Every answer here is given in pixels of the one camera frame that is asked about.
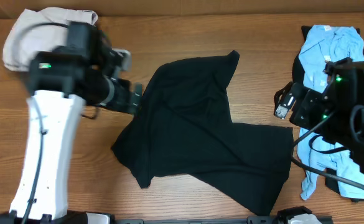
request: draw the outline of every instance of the white towel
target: white towel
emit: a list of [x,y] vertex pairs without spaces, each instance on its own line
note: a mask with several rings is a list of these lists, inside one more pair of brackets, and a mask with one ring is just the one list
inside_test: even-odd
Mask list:
[[[27,27],[43,22],[69,24],[70,21],[86,22],[94,25],[97,20],[97,14],[87,10],[48,7],[35,12],[25,9],[13,25],[5,41],[2,57],[3,63],[9,70],[25,72],[28,71],[29,63],[37,52],[51,51],[56,46],[65,44],[67,29],[59,26],[42,26],[28,32],[20,41],[19,46],[14,48],[15,38]],[[15,52],[16,61],[12,57],[13,49],[18,49],[18,52]]]

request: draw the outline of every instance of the wooden tabletop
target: wooden tabletop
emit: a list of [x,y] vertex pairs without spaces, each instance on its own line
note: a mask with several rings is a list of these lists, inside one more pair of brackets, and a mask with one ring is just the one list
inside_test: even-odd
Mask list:
[[[15,196],[27,141],[27,92],[2,62],[3,43],[13,23],[0,20],[0,212],[9,209]],[[237,50],[240,62],[227,89],[233,121],[278,126],[292,126],[273,116],[273,95],[291,81],[292,62],[304,42],[301,25],[359,27],[364,39],[364,13],[102,17],[100,24],[114,47],[132,53],[131,69],[122,77],[143,85],[164,63]],[[131,118],[102,110],[97,120],[81,120],[68,180],[69,209],[146,220],[252,215],[189,175],[154,178],[148,189],[140,189],[110,151]],[[296,138],[298,128],[294,130]],[[303,178],[304,172],[292,165],[272,214],[304,205],[317,215],[332,215],[336,223],[364,223],[364,202],[352,203],[337,195],[325,187],[323,178],[311,198],[303,201]]]

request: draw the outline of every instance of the clothing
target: clothing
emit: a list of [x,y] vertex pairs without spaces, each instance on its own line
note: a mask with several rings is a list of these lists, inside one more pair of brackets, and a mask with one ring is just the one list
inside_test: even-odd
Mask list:
[[3,47],[3,63],[5,67],[12,71],[26,72],[30,61],[39,51],[51,51],[56,46],[64,45],[67,37],[67,30],[58,26],[42,26],[29,31],[15,46],[15,40],[25,29],[35,24],[43,22],[57,22],[68,24],[70,21],[86,22],[95,24],[98,16],[93,11],[61,9],[48,7],[39,12],[25,9],[19,16],[10,31]]
[[[330,27],[315,25],[309,33],[305,44],[299,54],[299,61],[304,69],[303,84],[313,90],[323,92],[327,86],[327,75],[323,72],[325,61],[336,62],[350,57],[354,62],[364,61],[364,41],[353,27]],[[295,71],[301,68],[294,65]],[[301,129],[300,136],[307,130]],[[364,184],[364,175],[359,166],[349,158],[350,152],[343,151],[334,154],[321,154],[312,151],[309,141],[316,134],[312,133],[298,144],[298,156],[302,163],[313,168],[324,170],[331,168],[337,171],[337,175]],[[313,143],[313,148],[318,151],[328,151],[340,147],[324,142],[318,138]],[[317,174],[306,172],[306,178],[302,182],[303,193],[301,197],[307,200],[316,188]],[[364,198],[364,190],[338,182],[339,192],[343,197]]]
[[154,176],[190,174],[269,215],[288,179],[292,129],[232,123],[226,87],[238,59],[233,51],[158,68],[111,148],[140,187]]

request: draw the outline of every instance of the folded blue garment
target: folded blue garment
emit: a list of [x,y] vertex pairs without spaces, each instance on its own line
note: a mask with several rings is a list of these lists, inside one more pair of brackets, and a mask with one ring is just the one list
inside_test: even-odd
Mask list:
[[[304,86],[323,92],[327,86],[327,74],[323,72],[325,61],[336,62],[346,57],[352,58],[354,62],[364,61],[363,49],[364,41],[353,27],[314,25],[299,53],[299,60],[305,70]],[[302,136],[306,131],[301,129],[299,135]],[[315,134],[309,135],[298,144],[297,153],[302,163],[319,170],[334,169],[338,176],[364,184],[364,174],[349,158],[349,151],[328,155],[313,151],[309,147],[309,140],[313,136]],[[318,151],[328,151],[340,146],[339,143],[333,145],[324,142],[321,138],[317,138],[313,143],[313,148]],[[306,171],[301,193],[304,200],[313,194],[317,177],[317,174]],[[364,199],[364,190],[341,182],[338,182],[338,187],[343,197]]]

